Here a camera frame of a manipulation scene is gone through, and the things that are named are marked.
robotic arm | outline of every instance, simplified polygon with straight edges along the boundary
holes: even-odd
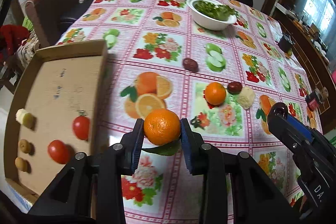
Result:
[[[199,223],[227,223],[227,173],[231,177],[236,224],[315,223],[316,219],[332,223],[328,220],[333,217],[330,208],[336,199],[335,148],[318,131],[292,117],[284,103],[273,105],[267,123],[269,130],[293,152],[294,162],[301,170],[298,183],[311,209],[300,215],[247,152],[237,156],[221,152],[204,143],[200,134],[191,131],[188,120],[182,119],[186,166],[192,175],[204,176]],[[104,153],[77,153],[32,206],[27,219],[31,223],[126,223],[121,175],[134,174],[143,138],[143,120],[138,119],[133,131]],[[94,181],[96,220],[90,218]]]

cherry tomato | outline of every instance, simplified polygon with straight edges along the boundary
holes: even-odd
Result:
[[[89,137],[90,119],[86,116],[78,116],[72,122],[72,130],[78,139],[86,141]]]
[[[48,145],[48,154],[59,164],[66,164],[70,160],[69,150],[60,140],[54,140]]]

white bowl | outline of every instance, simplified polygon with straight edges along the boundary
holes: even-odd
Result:
[[[191,9],[191,15],[193,17],[193,20],[200,26],[213,30],[213,31],[220,31],[224,30],[228,25],[235,24],[237,22],[237,17],[235,15],[230,15],[227,21],[220,21],[217,19],[213,19],[211,17],[208,17],[206,15],[203,15],[199,11],[197,11],[194,7],[194,2],[198,0],[188,0],[188,6]],[[216,5],[223,5],[222,3],[216,1],[216,0],[204,0],[207,2],[211,2]]]

tablecloth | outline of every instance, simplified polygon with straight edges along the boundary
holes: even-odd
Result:
[[[238,12],[238,21],[224,31],[210,31],[193,21],[186,1],[94,0],[59,40],[107,41],[112,78],[101,104],[97,138],[108,136],[110,144],[116,143],[132,130],[136,118],[155,108],[170,109],[187,118],[205,142],[228,153],[252,155],[293,204],[302,195],[296,182],[300,173],[291,152],[268,131],[259,102],[282,101],[293,116],[321,132],[318,113],[307,112],[305,95],[311,88],[304,69],[278,48],[281,29],[267,15],[235,0],[218,0]],[[211,48],[226,60],[215,71],[206,62]],[[187,57],[197,61],[198,73],[184,69]],[[212,108],[203,94],[212,81],[249,86],[256,93],[253,105],[244,110],[228,94],[221,107]],[[144,146],[152,145],[145,140]],[[135,174],[122,177],[127,223],[197,223],[202,180],[189,174],[181,150],[170,157],[142,151]],[[229,180],[227,187],[232,222]]]

cardboard tray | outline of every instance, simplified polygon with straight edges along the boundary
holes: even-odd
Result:
[[[104,40],[69,43],[38,50],[24,71],[8,114],[4,169],[6,181],[28,201],[34,203],[64,166],[49,157],[51,141],[63,141],[73,155],[93,153],[106,57]],[[33,130],[16,121],[21,108],[36,117]],[[91,120],[88,141],[79,140],[72,132],[72,121],[80,110],[85,110]],[[32,143],[31,154],[18,149],[21,139]],[[28,161],[28,172],[16,169],[16,157]]]

